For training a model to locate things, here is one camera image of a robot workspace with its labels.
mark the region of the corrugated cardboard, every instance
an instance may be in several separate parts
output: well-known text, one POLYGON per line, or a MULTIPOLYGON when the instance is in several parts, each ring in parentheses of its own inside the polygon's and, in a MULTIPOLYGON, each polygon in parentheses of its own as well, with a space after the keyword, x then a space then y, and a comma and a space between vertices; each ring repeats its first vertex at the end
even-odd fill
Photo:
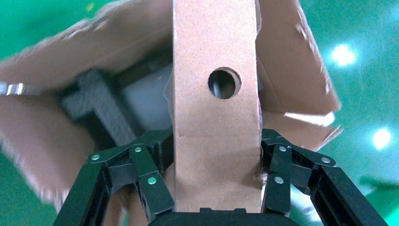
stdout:
MULTIPOLYGON (((185 204, 185 202, 192 203, 193 200, 184 200, 181 197, 181 194, 192 195, 192 192, 198 192, 199 185, 194 185, 194 181, 198 180, 208 181, 212 191, 217 190, 215 185, 219 182, 223 185, 219 187, 220 191, 217 193, 206 192, 206 187, 202 187, 203 196, 197 196, 197 200, 194 200, 201 201, 198 206, 216 209, 246 207, 249 211, 255 211, 260 206, 260 190, 253 187, 253 181, 250 181, 253 178, 252 172, 256 170, 251 170, 251 168, 256 167, 257 164, 254 161, 257 161, 255 149, 258 147, 259 136, 259 128, 256 125, 259 122, 259 112, 255 105, 257 99, 254 95, 256 92, 254 3, 239 1, 240 7, 238 7, 232 4, 237 1, 228 1, 228 3, 219 1, 218 4, 215 4, 216 1, 210 1, 212 7, 198 6, 201 9, 200 15, 203 21, 199 21, 200 15, 191 15, 191 22, 197 24, 190 24, 182 15, 189 15, 187 11, 190 12, 190 10, 198 13, 196 6, 189 7, 194 2, 197 1, 176 0, 177 8, 175 8, 176 24, 192 26, 196 29, 175 26, 177 36, 174 39, 179 41, 179 37, 187 38, 194 34, 202 36, 202 39, 194 37, 193 46, 185 43, 178 52, 175 50, 177 54, 175 56, 180 60, 180 62, 175 62, 175 67, 177 67, 175 75, 179 75, 175 78, 175 94, 182 92, 175 96, 178 98, 175 99, 175 123, 178 129, 178 131, 175 130, 178 135, 176 136, 176 151, 181 153, 180 151, 184 148, 190 147, 204 150, 207 145, 211 152, 177 155, 176 163, 182 165, 176 167, 176 175, 180 178, 184 176, 182 184, 184 187, 177 184, 181 192, 177 200, 181 208, 178 207, 178 209, 198 210, 197 207, 188 207, 185 204), (235 39, 229 34, 230 32, 235 34, 235 39), (223 40, 226 42, 224 48, 216 48, 220 47, 223 40), (198 48, 205 44, 215 49, 198 48), (182 47, 190 47, 192 52, 186 52, 182 47), (232 51, 233 57, 226 55, 227 51, 232 51), (242 79, 240 92, 229 100, 218 100, 211 96, 206 82, 203 81, 212 70, 220 66, 231 67, 242 79), (192 88, 197 95, 190 93, 188 87, 192 88), (206 106, 205 103, 209 103, 212 107, 206 106), (220 140, 208 142, 210 136, 213 140, 220 140), (243 152, 249 155, 238 163, 237 159, 243 152), (193 158, 201 159, 206 165, 199 166, 200 168, 191 167, 188 161, 193 161, 193 158), (243 177, 243 172, 247 173, 247 177, 243 177), (192 181, 187 176, 188 174, 192 175, 192 181), (232 189, 244 184, 248 186, 240 194, 232 189), (259 202, 255 200, 256 196, 259 197, 259 202)), ((263 22, 256 39, 256 53, 257 74, 263 84, 263 90, 259 94, 261 108, 264 111, 263 126, 277 130, 296 145, 318 150, 339 134, 340 129, 318 126, 285 116, 287 112, 326 115, 340 108, 314 38, 298 1, 261 1, 260 9, 263 22)), ((100 10, 93 20, 82 21, 67 31, 1 62, 0 81, 21 82, 43 89, 57 89, 67 85, 76 74, 92 67, 117 74, 152 50, 170 42, 172 28, 172 0, 123 0, 111 3, 100 10)), ((56 106, 54 100, 46 100, 49 104, 42 104, 42 101, 29 101, 24 98, 18 101, 12 97, 0 97, 0 99, 2 106, 8 107, 8 113, 4 111, 1 115, 1 121, 4 123, 0 123, 0 134, 3 143, 8 144, 9 156, 14 157, 14 161, 27 162, 29 160, 31 168, 24 168, 23 164, 19 165, 23 173, 29 177, 39 178, 46 169, 58 169, 53 170, 51 175, 61 181, 66 181, 65 183, 54 182, 53 177, 43 177, 35 181, 32 187, 38 189, 37 184, 39 184, 40 191, 49 191, 48 199, 54 202, 57 202, 56 197, 64 199, 65 195, 60 194, 70 189, 71 178, 79 170, 76 168, 83 164, 81 156, 86 155, 82 150, 87 150, 86 147, 90 147, 92 141, 87 137, 84 141, 77 140, 76 143, 71 143, 74 140, 73 137, 65 138, 57 135, 68 131, 79 134, 81 128, 67 121, 58 107, 51 107, 56 106), (51 123, 44 120, 46 115, 52 115, 51 123), (43 131, 51 132, 33 136, 30 142, 36 142, 36 145, 18 144, 21 140, 12 134, 23 134, 29 137, 30 134, 24 133, 25 126, 40 127, 43 131), (63 159, 53 152, 59 139, 64 144, 61 150, 67 150, 63 153, 67 152, 71 161, 75 159, 77 163, 73 169, 63 164, 63 159), (37 167, 44 163, 35 158, 29 159, 31 155, 45 156, 46 166, 37 167)))
POLYGON ((253 0, 175 0, 174 135, 177 211, 260 211, 260 154, 253 0), (240 77, 237 95, 208 87, 218 68, 240 77))

